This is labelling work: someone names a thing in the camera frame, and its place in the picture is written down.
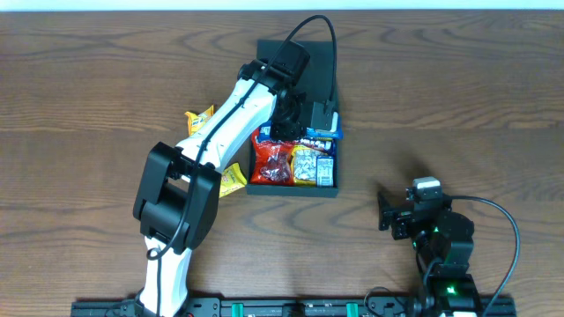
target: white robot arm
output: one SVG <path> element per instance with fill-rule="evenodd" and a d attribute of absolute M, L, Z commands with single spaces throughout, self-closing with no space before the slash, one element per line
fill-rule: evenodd
<path fill-rule="evenodd" d="M 231 110 L 239 99 L 252 85 L 253 80 L 240 79 L 234 91 L 219 111 L 196 134 L 182 140 L 176 146 L 182 148 L 182 155 L 189 159 L 196 159 L 200 144 L 210 131 Z M 276 105 L 276 95 L 269 92 L 269 88 L 258 85 L 249 98 L 213 135 L 202 156 L 201 164 L 212 163 L 217 172 L 223 172 L 231 157 L 239 150 L 242 143 L 261 124 L 269 120 Z M 159 239 L 145 237 L 149 250 L 165 247 Z M 160 299 L 160 315 L 174 316 L 188 297 L 186 277 L 192 250 L 186 248 L 181 254 L 175 254 L 168 249 L 161 259 L 161 270 L 156 261 L 147 263 L 147 278 L 145 287 L 140 294 L 140 302 L 145 310 L 156 313 L 157 299 Z M 157 278 L 160 275 L 160 295 L 158 294 Z"/>
<path fill-rule="evenodd" d="M 293 88 L 305 70 L 309 53 L 290 39 L 309 21 L 324 19 L 333 39 L 333 80 L 329 98 L 306 102 Z M 194 135 L 175 148 L 158 143 L 147 162 L 133 215 L 149 249 L 145 288 L 136 301 L 140 316 L 176 316 L 188 290 L 189 259 L 210 231 L 219 199 L 221 172 L 243 142 L 262 123 L 272 120 L 271 137 L 295 140 L 306 128 L 331 126 L 337 47 L 330 21 L 321 15 L 300 23 L 269 60 L 243 65 L 231 96 Z M 167 182 L 190 182 L 188 193 Z"/>

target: wooden table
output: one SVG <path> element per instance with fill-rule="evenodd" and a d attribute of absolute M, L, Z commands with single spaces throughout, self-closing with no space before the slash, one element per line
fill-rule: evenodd
<path fill-rule="evenodd" d="M 311 12 L 0 15 L 0 315 L 63 316 L 145 283 L 131 215 L 148 151 L 221 104 L 257 39 Z M 506 293 L 521 316 L 564 314 L 564 13 L 331 11 L 344 158 L 337 199 L 222 198 L 189 287 L 226 297 L 363 296 L 418 281 L 407 240 L 377 230 L 376 191 L 433 175 L 510 210 L 523 251 Z M 298 40 L 326 41 L 322 22 Z M 476 224 L 482 293 L 505 274 L 502 214 Z"/>

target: candy wrapper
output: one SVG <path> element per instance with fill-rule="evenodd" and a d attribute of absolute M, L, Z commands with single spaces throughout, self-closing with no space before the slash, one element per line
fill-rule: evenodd
<path fill-rule="evenodd" d="M 229 195 L 237 189 L 244 188 L 247 185 L 247 179 L 241 173 L 239 168 L 239 163 L 234 163 L 233 165 L 226 168 L 221 174 L 221 186 L 219 189 L 219 198 L 224 195 Z"/>
<path fill-rule="evenodd" d="M 317 157 L 326 156 L 322 151 L 305 145 L 296 145 L 292 150 L 293 183 L 296 186 L 315 186 L 317 181 Z"/>
<path fill-rule="evenodd" d="M 290 158 L 293 144 L 288 142 L 257 142 L 259 129 L 251 135 L 255 148 L 255 171 L 250 182 L 263 185 L 292 186 Z"/>
<path fill-rule="evenodd" d="M 215 105 L 211 105 L 207 110 L 201 114 L 194 114 L 190 111 L 186 112 L 185 115 L 188 117 L 188 136 L 192 136 L 198 130 L 200 130 L 208 120 L 215 114 Z"/>
<path fill-rule="evenodd" d="M 323 153 L 332 155 L 335 152 L 335 144 L 332 140 L 320 140 L 314 138 L 303 137 L 298 140 L 297 144 L 305 145 L 314 150 L 322 151 Z"/>

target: yellow wrapper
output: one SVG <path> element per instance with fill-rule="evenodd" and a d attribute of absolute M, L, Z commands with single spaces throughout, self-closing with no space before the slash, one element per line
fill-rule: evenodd
<path fill-rule="evenodd" d="M 292 150 L 292 176 L 295 186 L 315 186 L 317 183 L 317 157 L 327 154 L 305 145 L 296 145 Z"/>
<path fill-rule="evenodd" d="M 247 185 L 247 179 L 243 176 L 243 173 L 241 173 L 239 163 L 234 163 L 221 174 L 219 198 L 224 195 L 229 195 L 237 189 L 244 188 L 245 185 Z"/>
<path fill-rule="evenodd" d="M 188 136 L 192 136 L 200 130 L 208 120 L 215 114 L 215 105 L 211 105 L 207 110 L 201 114 L 194 114 L 187 111 L 185 115 L 188 117 Z"/>

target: black box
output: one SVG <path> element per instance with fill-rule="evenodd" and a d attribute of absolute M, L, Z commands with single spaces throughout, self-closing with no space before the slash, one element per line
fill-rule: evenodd
<path fill-rule="evenodd" d="M 257 58 L 270 58 L 276 53 L 282 41 L 259 40 L 256 46 Z M 330 41 L 316 42 L 304 41 L 299 42 L 311 55 L 309 64 L 301 75 L 300 82 L 296 85 L 299 91 L 306 92 L 308 100 L 325 101 L 329 96 L 331 80 L 333 76 L 333 47 Z M 335 109 L 338 111 L 338 89 L 335 89 Z M 317 188 L 317 187 L 290 187 L 276 185 L 256 185 L 251 184 L 250 179 L 255 171 L 256 154 L 252 142 L 250 144 L 249 156 L 249 177 L 247 185 L 247 194 L 249 195 L 287 195 L 301 197 L 328 197 L 334 198 L 338 193 L 338 159 L 339 159 L 339 141 L 335 141 L 335 157 L 333 165 L 333 187 Z"/>

